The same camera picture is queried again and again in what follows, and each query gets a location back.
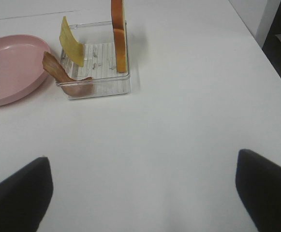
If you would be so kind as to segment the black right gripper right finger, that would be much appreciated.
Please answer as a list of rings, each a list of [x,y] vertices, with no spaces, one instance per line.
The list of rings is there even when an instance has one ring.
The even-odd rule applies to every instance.
[[[235,185],[260,232],[281,232],[281,166],[258,153],[241,149]]]

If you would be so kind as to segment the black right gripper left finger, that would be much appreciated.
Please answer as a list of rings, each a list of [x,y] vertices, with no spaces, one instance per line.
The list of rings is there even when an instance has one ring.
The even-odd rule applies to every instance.
[[[0,182],[0,232],[35,232],[53,195],[47,157],[39,157]]]

